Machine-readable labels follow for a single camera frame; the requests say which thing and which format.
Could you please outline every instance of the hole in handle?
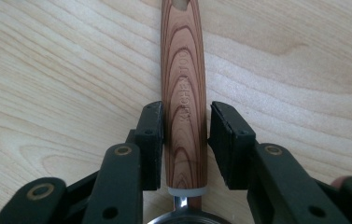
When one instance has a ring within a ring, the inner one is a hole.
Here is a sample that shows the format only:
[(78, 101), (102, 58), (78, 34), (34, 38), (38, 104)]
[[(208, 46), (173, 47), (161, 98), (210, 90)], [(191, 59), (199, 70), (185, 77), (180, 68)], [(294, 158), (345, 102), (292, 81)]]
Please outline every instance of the hole in handle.
[(190, 0), (172, 0), (172, 5), (180, 11), (186, 11)]
[(104, 219), (113, 219), (118, 215), (118, 209), (116, 207), (108, 207), (103, 211)]
[(317, 206), (309, 206), (309, 212), (315, 217), (325, 217), (327, 214), (324, 210)]

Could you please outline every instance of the wooden table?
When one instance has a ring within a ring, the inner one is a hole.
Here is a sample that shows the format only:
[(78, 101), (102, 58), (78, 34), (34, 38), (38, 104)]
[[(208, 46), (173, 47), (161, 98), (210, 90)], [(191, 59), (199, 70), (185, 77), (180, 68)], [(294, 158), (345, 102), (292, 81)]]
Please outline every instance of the wooden table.
[[(161, 99), (161, 1), (0, 2), (0, 209), (42, 176), (72, 184)], [(352, 175), (352, 0), (200, 2), (207, 111), (234, 105), (260, 142), (330, 183)], [(252, 223), (209, 151), (204, 210)], [(172, 209), (164, 182), (145, 222)]]

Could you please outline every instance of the clamp jaw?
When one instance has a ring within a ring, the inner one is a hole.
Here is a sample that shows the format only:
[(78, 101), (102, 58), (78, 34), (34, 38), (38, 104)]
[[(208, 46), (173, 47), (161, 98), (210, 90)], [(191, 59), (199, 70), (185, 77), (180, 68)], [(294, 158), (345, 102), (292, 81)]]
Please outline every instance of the clamp jaw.
[[(321, 183), (285, 148), (259, 144), (232, 106), (211, 107), (208, 144), (228, 188), (248, 190), (256, 223), (352, 223), (352, 177), (338, 189)], [(68, 187), (54, 177), (26, 184), (1, 210), (0, 223), (141, 223), (142, 191), (160, 187), (161, 161), (156, 102), (144, 107), (126, 143), (107, 150), (98, 172)]]

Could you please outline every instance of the knife handle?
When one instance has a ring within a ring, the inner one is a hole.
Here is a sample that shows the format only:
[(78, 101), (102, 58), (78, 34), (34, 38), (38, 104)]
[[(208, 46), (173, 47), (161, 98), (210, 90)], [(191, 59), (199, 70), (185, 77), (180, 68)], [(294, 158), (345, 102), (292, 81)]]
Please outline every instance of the knife handle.
[(162, 101), (166, 181), (207, 184), (204, 48), (197, 0), (162, 1)]

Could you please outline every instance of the brass rivet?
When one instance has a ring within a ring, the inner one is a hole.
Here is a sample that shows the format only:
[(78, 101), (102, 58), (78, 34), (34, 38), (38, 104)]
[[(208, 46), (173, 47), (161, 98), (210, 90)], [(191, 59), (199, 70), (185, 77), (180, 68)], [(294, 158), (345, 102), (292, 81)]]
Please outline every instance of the brass rivet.
[(281, 150), (281, 148), (275, 147), (275, 146), (267, 146), (267, 147), (265, 147), (265, 151), (269, 154), (274, 155), (274, 156), (280, 156), (281, 154), (283, 154), (283, 150)]
[(118, 156), (125, 156), (131, 152), (132, 149), (129, 147), (118, 147), (117, 149), (115, 149), (115, 154)]
[(54, 185), (50, 183), (35, 185), (27, 192), (27, 198), (36, 201), (48, 197), (54, 191)]

